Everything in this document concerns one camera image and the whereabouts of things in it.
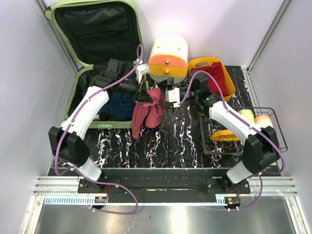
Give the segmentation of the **white cylindrical drawer cabinet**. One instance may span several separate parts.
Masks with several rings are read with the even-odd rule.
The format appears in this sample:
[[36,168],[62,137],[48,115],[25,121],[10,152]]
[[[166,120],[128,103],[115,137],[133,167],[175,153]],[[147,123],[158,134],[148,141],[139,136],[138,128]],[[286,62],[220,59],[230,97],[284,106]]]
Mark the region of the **white cylindrical drawer cabinet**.
[[157,37],[148,59],[150,77],[157,83],[172,78],[173,83],[182,82],[188,73],[188,44],[177,35],[164,34]]

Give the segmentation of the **pink white cup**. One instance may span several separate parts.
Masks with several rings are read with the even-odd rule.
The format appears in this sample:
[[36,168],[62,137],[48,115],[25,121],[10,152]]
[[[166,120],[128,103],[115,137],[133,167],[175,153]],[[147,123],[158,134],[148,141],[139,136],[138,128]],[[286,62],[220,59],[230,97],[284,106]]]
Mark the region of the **pink white cup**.
[[262,128],[266,128],[268,126],[273,128],[273,123],[268,115],[259,115],[254,118],[255,124],[258,124]]

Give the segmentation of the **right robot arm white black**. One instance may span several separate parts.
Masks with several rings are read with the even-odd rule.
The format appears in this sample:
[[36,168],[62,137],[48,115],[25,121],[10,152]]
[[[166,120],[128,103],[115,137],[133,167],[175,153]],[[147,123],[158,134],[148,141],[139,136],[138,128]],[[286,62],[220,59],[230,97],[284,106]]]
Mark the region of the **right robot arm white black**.
[[222,124],[239,139],[243,145],[241,161],[230,168],[218,183],[223,191],[233,193],[243,180],[259,175],[272,163],[284,158],[275,129],[270,125],[262,127],[239,114],[227,104],[222,92],[211,92],[209,81],[221,89],[210,73],[194,72],[187,87],[165,91],[162,107],[177,108],[190,100],[201,113]]

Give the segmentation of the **red garment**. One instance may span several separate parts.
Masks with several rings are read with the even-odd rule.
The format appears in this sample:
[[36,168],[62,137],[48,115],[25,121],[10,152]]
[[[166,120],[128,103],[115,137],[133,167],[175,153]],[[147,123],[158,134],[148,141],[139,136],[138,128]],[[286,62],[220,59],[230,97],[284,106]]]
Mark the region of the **red garment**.
[[217,84],[219,85],[223,96],[227,97],[229,95],[229,91],[225,83],[225,76],[224,76],[221,62],[213,62],[212,64],[209,64],[203,67],[194,67],[191,69],[191,72],[197,71],[197,70],[206,71],[210,75],[212,75],[213,78],[216,80]]

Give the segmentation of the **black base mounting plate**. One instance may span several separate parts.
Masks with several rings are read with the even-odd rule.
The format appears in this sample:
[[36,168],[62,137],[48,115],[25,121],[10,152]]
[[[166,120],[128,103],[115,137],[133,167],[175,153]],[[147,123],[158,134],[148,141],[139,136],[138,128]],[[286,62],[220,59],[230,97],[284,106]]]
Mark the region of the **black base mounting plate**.
[[205,194],[242,194],[251,193],[247,181],[234,187],[221,187],[221,179],[213,177],[113,177],[107,178],[108,183],[127,187],[131,191],[196,191]]

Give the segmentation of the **yellow plate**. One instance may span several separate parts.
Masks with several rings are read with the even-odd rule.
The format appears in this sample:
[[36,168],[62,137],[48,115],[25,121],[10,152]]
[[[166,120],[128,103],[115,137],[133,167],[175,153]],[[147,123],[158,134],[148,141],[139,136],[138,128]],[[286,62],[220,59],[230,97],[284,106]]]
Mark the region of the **yellow plate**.
[[230,130],[218,130],[211,134],[212,141],[239,141],[239,138]]

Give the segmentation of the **orange plastic basket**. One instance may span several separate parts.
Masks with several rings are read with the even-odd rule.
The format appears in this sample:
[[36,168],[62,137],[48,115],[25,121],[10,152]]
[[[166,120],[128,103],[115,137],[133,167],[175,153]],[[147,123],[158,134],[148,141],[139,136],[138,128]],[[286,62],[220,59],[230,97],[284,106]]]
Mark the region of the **orange plastic basket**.
[[193,59],[188,63],[188,69],[189,73],[201,70],[212,75],[219,85],[226,102],[229,102],[235,93],[235,86],[232,79],[230,78],[225,66],[218,58],[205,57]]

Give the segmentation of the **green hard-shell suitcase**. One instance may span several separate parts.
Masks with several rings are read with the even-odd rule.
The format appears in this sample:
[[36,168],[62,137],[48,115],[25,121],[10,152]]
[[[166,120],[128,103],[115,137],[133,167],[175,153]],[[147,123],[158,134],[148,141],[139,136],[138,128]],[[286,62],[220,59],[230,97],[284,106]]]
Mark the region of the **green hard-shell suitcase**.
[[[91,79],[103,73],[111,59],[131,67],[138,59],[143,62],[136,4],[132,0],[60,0],[45,10],[45,16],[54,25],[73,60],[81,66],[75,76],[65,120],[82,101]],[[100,120],[101,109],[89,128],[131,128],[131,120]]]

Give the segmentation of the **navy blue garment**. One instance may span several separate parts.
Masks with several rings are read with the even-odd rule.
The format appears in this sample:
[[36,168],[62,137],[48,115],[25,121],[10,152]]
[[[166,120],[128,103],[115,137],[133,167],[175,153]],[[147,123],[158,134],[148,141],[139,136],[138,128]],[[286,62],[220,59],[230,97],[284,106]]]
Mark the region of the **navy blue garment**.
[[136,103],[129,94],[115,93],[103,105],[99,118],[102,121],[130,121],[132,120]]

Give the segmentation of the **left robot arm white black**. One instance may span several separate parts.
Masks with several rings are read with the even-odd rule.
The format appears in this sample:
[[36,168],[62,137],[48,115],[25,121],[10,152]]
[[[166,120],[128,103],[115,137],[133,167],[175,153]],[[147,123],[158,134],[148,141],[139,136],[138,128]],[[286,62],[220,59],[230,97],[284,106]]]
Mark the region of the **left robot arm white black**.
[[146,87],[145,76],[150,72],[148,64],[137,60],[135,66],[111,59],[103,73],[91,79],[86,94],[72,114],[59,126],[48,132],[55,163],[62,160],[70,169],[79,172],[94,193],[105,188],[102,171],[90,159],[90,149],[85,144],[85,134],[100,109],[114,93],[126,93],[135,102],[152,101]]

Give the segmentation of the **pink garment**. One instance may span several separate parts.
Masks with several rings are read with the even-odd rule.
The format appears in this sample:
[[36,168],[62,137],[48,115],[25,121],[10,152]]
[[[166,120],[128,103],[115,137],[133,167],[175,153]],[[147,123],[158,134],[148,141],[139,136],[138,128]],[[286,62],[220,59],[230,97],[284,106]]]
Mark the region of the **pink garment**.
[[160,122],[161,117],[165,113],[165,109],[158,104],[164,104],[165,98],[159,87],[148,91],[151,96],[152,103],[137,103],[134,108],[132,117],[132,137],[138,139],[140,129],[145,123],[148,128],[156,128]]

